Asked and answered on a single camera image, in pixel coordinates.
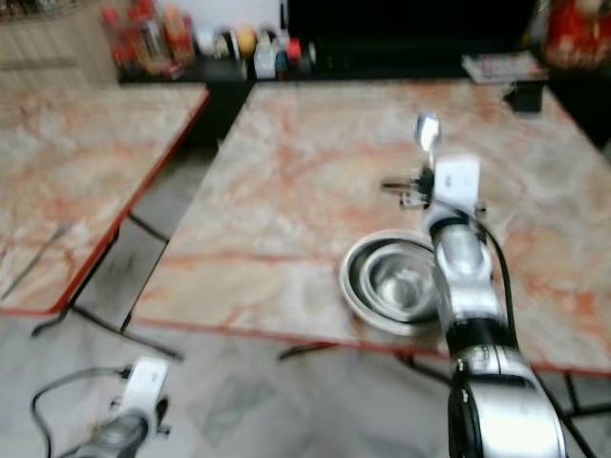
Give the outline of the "flat patterned tray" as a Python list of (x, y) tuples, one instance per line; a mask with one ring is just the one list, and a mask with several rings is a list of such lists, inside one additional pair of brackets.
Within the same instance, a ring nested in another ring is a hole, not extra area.
[(507, 84), (531, 82), (549, 78), (545, 66), (538, 64), (531, 52), (464, 55), (461, 66), (477, 84)]

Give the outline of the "black television screen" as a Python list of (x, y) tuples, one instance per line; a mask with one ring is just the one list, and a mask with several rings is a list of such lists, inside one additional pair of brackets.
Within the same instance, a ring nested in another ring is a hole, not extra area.
[(537, 0), (281, 0), (289, 34), (320, 52), (505, 52)]

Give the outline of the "shiny steel spoon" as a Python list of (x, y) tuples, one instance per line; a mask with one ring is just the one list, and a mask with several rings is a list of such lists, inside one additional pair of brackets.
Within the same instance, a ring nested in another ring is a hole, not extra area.
[(416, 147), (425, 157), (425, 165), (432, 169), (435, 166), (436, 147), (441, 137), (441, 123), (433, 111), (423, 111), (415, 123)]

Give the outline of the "steel fork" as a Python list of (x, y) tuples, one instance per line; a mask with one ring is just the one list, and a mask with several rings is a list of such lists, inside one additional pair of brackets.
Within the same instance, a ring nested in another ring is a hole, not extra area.
[(73, 227), (73, 222), (70, 219), (64, 219), (64, 221), (58, 223), (56, 230), (53, 231), (53, 234), (49, 236), (49, 238), (45, 240), (42, 245), (40, 245), (39, 249), (36, 250), (34, 257), (28, 261), (27, 265), (23, 267), (22, 271), (19, 272), (16, 278), (12, 280), (12, 283), (9, 284), (9, 287), (5, 289), (3, 296), (1, 296), (1, 300), (5, 300), (11, 296), (14, 291), (16, 291), (19, 283), (21, 283), (22, 280), (24, 280), (31, 273), (31, 271), (33, 271), (36, 264), (42, 260), (44, 254), (47, 253), (47, 250), (50, 248), (50, 245), (61, 239), (62, 236), (65, 236), (71, 227)]

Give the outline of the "stainless steel bowl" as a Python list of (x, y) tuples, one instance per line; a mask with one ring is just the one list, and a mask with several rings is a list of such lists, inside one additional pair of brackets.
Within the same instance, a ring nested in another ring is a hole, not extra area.
[(440, 325), (431, 244), (407, 231), (359, 239), (339, 262), (339, 284), (350, 310), (375, 330), (415, 337)]

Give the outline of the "small white bottle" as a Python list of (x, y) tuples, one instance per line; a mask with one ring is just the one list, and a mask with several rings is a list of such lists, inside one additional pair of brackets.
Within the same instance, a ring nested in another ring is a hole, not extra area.
[(252, 56), (257, 79), (275, 79), (278, 74), (280, 48), (274, 39), (261, 39)]

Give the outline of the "small black box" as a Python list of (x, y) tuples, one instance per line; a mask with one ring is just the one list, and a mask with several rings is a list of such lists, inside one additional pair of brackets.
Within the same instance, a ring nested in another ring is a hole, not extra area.
[(544, 80), (522, 80), (507, 93), (508, 104), (516, 114), (537, 116), (542, 111), (542, 96), (546, 83)]

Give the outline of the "small red can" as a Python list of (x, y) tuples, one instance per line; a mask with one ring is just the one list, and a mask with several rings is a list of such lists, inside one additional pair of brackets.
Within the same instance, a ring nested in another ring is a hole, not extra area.
[(288, 73), (302, 73), (308, 64), (301, 40), (296, 36), (291, 36), (284, 45), (284, 61)]

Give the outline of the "red patterned bag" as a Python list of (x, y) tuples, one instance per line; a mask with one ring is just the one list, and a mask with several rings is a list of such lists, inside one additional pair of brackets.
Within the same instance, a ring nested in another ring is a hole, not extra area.
[(550, 0), (544, 60), (560, 69), (611, 64), (611, 0)]

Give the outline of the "red capped sauce bottle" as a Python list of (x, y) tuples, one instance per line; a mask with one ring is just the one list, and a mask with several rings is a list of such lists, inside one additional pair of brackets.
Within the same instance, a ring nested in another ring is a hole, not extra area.
[(131, 0), (128, 5), (128, 23), (141, 68), (151, 75), (164, 73), (167, 60), (160, 40), (153, 0)]
[(192, 64), (196, 53), (191, 17), (180, 11), (178, 6), (169, 5), (162, 9), (162, 18), (172, 61), (178, 65)]

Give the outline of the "yellow round fruit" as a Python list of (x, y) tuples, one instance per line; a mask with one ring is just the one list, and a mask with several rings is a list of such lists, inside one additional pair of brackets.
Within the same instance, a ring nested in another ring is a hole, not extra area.
[(242, 28), (235, 33), (235, 43), (241, 57), (250, 57), (257, 48), (258, 32), (253, 28)]

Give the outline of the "light wooden cabinet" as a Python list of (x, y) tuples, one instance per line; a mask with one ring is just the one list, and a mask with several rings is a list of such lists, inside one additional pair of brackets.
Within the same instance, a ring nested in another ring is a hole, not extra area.
[(0, 19), (0, 88), (114, 87), (117, 70), (101, 26), (103, 0)]

